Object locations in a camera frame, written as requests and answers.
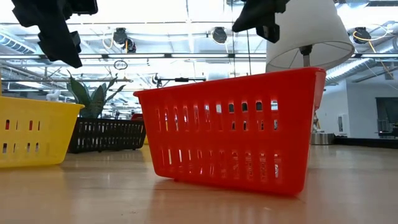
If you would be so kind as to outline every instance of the yellow plastic basket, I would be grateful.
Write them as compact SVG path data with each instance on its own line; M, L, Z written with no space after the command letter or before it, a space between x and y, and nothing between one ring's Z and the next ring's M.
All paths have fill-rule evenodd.
M0 168L61 163L82 107L0 96Z

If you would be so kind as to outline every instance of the basket rim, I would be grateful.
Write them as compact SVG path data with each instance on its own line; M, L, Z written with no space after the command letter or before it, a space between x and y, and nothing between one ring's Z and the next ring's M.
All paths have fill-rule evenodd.
M32 99L24 99L24 98L15 98L15 97L7 97L7 96L0 96L0 100L5 99L5 100L12 100L12 101L34 101L36 103L40 103L43 105L48 105L48 104L60 104L60 105L73 105L73 106L79 106L80 109L83 109L85 106L81 104L76 104L76 103L63 103L63 102L54 102L54 101L44 101L44 100L32 100Z
M240 79L245 79L245 78L261 78L264 75L277 75L278 73L285 73L285 72L299 72L301 70L306 70L311 73L326 73L326 70L320 67L303 67L303 68L294 68L290 70L283 70L283 71L278 71L278 72L268 72L268 73L262 73L262 74L257 74L257 75L251 75L251 76L244 76L244 77L236 77L236 78L227 78L227 79L222 79L222 80L212 80L212 81L207 81L207 82L202 82L202 83L191 83L189 85L177 85L177 86L170 86L170 87L164 87L164 88L156 88L156 89L150 89L150 90L141 90L141 91L136 91L133 93L134 96L140 97L143 94L147 93L153 93L157 91L166 91L166 90L174 90L174 89L179 89L179 88L189 88L192 85L205 85L208 82L211 82L212 84L217 84L217 83L224 83L225 81L228 82L235 82Z

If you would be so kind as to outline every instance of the lamp shade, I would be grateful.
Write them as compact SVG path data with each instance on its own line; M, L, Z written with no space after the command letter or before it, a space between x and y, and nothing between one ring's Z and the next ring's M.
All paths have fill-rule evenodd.
M280 39L267 43L267 72L303 67L299 48L312 45L310 66L331 69L353 52L347 31L332 0L290 0L276 14Z

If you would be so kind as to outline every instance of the potted plant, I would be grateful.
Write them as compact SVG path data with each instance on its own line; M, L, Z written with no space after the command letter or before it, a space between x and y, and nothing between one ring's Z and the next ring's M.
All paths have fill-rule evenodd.
M75 103L82 104L85 108L80 110L80 118L75 125L69 152L134 150L142 147L146 135L143 121L98 118L105 104L125 87L125 85L120 86L107 97L108 90L116 80L117 78L112 79L108 86L103 83L90 94L84 83L70 76L68 91L75 98Z

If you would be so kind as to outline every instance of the red plastic basket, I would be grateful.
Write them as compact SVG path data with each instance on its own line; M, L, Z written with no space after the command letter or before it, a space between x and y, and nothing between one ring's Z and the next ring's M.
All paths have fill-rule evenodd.
M326 72L301 68L134 93L157 175L276 194L302 191Z

